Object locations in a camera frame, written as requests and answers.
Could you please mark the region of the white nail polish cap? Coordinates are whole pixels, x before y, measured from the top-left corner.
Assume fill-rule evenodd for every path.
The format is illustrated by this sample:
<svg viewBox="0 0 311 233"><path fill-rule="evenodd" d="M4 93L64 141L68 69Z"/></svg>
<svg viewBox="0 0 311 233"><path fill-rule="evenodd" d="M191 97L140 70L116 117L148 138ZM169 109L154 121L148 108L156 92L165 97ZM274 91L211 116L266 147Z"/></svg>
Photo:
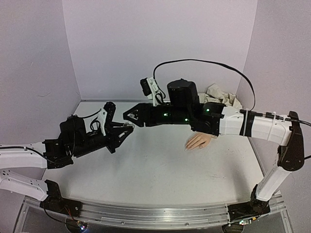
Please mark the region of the white nail polish cap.
<svg viewBox="0 0 311 233"><path fill-rule="evenodd" d="M128 114L127 117L131 119L136 119L136 115L133 113Z"/></svg>

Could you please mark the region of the clear nail polish bottle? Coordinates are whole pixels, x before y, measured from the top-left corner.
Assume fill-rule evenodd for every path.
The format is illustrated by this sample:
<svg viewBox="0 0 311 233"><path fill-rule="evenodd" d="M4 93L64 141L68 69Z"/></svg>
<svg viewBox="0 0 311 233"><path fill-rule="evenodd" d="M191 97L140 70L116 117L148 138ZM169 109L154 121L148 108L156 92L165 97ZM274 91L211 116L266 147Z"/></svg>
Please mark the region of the clear nail polish bottle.
<svg viewBox="0 0 311 233"><path fill-rule="evenodd" d="M127 127L127 128L130 128L130 127L131 127L131 128L134 128L134 127L135 127L134 124L129 123L129 122L124 123L123 126L124 126L124 127Z"/></svg>

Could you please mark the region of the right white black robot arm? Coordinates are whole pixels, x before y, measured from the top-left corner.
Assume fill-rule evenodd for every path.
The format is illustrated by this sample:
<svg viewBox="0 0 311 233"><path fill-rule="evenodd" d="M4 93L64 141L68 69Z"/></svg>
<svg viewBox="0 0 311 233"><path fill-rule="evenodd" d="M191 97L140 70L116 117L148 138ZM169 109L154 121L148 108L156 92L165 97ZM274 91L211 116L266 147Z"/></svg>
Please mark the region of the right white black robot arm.
<svg viewBox="0 0 311 233"><path fill-rule="evenodd" d="M247 202L229 205L229 223L243 225L270 212L269 200L290 173L305 161L302 121L296 112L287 115L239 110L223 103L200 100L194 82L183 79L167 85L170 100L160 102L161 91L153 78L140 81L151 103L139 103L123 113L123 118L139 127L190 125L195 132L214 136L239 135L278 144L272 169L255 185Z"/></svg>

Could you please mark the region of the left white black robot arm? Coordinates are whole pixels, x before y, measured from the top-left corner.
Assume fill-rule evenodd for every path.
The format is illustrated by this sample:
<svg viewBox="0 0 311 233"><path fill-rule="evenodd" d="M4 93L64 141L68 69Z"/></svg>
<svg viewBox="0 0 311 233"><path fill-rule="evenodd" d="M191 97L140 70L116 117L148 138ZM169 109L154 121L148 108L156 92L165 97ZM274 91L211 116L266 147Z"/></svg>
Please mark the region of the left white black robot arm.
<svg viewBox="0 0 311 233"><path fill-rule="evenodd" d="M47 139L41 144L2 145L0 147L0 187L39 200L61 212L66 206L58 183L38 180L17 173L23 168L58 169L73 164L73 158L107 148L110 153L133 132L134 126L114 122L111 118L95 118L96 128L86 131L83 118L71 116L60 124L57 139Z"/></svg>

